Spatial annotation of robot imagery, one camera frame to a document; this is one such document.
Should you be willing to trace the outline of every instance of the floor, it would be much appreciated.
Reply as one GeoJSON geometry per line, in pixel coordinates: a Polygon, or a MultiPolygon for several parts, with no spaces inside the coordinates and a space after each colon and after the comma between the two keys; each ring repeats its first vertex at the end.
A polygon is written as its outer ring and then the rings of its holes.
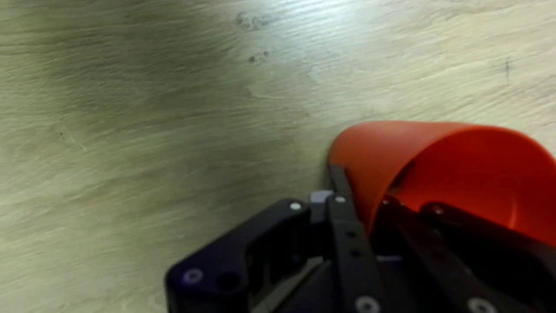
{"type": "Polygon", "coordinates": [[[165,269],[323,184],[361,120],[556,153],[551,0],[0,0],[0,304],[165,311],[165,269]]]}

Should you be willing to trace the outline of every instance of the wood grain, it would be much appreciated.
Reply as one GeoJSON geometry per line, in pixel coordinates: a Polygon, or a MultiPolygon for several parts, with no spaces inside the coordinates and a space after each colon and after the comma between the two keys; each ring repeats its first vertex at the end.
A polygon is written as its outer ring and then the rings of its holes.
{"type": "Polygon", "coordinates": [[[556,153],[551,0],[0,1],[2,311],[165,311],[184,254],[361,120],[556,153]]]}

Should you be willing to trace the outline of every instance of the wooden floor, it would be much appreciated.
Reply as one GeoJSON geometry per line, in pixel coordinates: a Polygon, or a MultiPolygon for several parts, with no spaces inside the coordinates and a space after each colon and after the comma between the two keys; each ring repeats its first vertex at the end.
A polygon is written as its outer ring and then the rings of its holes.
{"type": "Polygon", "coordinates": [[[172,262],[361,120],[556,153],[554,29],[551,0],[2,0],[2,311],[165,311],[172,262]]]}

